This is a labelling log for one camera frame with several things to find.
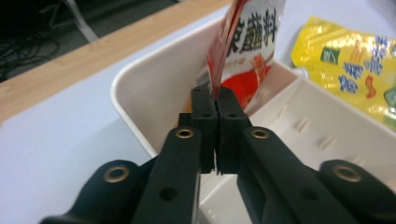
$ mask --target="black cable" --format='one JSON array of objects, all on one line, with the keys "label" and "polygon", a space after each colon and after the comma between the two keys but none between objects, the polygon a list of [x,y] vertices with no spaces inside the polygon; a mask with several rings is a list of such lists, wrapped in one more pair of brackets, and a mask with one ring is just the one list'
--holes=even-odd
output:
[{"label": "black cable", "polygon": [[[47,48],[52,45],[52,50],[41,55],[44,45]],[[60,48],[56,40],[44,33],[33,33],[17,40],[8,40],[7,43],[0,43],[0,46],[0,81],[6,80],[7,75],[19,67],[39,65],[52,60],[52,56]]]}]

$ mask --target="black plastic part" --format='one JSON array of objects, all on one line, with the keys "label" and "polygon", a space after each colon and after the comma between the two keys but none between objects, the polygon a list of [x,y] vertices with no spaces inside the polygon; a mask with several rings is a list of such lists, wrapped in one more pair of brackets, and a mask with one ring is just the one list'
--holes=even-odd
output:
[{"label": "black plastic part", "polygon": [[318,179],[360,223],[396,223],[396,195],[358,165],[325,161]]},{"label": "black plastic part", "polygon": [[[207,85],[191,91],[191,126],[202,134],[201,172],[209,174],[215,169],[215,146],[218,138],[218,113]],[[179,116],[187,120],[186,115]]]},{"label": "black plastic part", "polygon": [[[145,169],[150,170],[152,162]],[[111,161],[88,180],[69,212],[47,217],[42,224],[129,223],[145,187],[131,161]]]},{"label": "black plastic part", "polygon": [[[264,212],[256,213],[261,217],[252,220],[258,219],[261,223],[358,223],[272,131],[261,127],[246,128],[240,146],[265,195]],[[255,200],[254,194],[242,196],[244,201]]]},{"label": "black plastic part", "polygon": [[251,123],[240,106],[235,94],[228,88],[221,87],[217,108],[219,111],[219,145],[217,146],[218,172],[237,174],[242,161],[239,138]]},{"label": "black plastic part", "polygon": [[132,223],[196,223],[201,134],[180,126],[167,136]]}]

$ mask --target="yellow label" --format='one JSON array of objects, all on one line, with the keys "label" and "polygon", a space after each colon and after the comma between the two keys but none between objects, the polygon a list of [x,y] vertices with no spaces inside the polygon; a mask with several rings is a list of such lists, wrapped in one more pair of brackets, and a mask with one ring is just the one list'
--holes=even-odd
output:
[{"label": "yellow label", "polygon": [[396,129],[396,39],[313,17],[291,53],[311,80]]}]

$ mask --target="white plastic tray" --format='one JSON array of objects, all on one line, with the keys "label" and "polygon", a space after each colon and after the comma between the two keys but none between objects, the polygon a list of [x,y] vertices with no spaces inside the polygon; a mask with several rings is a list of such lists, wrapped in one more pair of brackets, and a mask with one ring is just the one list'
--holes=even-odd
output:
[{"label": "white plastic tray", "polygon": [[[155,156],[183,111],[195,75],[219,25],[213,21],[122,69],[112,101],[150,156]],[[352,161],[396,192],[396,134],[274,62],[253,97],[254,125],[272,129],[305,164]],[[201,223],[249,223],[235,176],[203,175]]]}]

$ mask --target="plastic packaging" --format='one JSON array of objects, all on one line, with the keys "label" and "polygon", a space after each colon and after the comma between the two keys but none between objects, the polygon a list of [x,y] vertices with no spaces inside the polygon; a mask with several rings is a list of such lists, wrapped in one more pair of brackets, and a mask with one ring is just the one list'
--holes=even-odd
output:
[{"label": "plastic packaging", "polygon": [[396,39],[313,17],[291,58],[312,81],[396,129]]},{"label": "plastic packaging", "polygon": [[206,54],[215,99],[222,85],[248,105],[271,67],[284,6],[285,0],[233,2]]}]

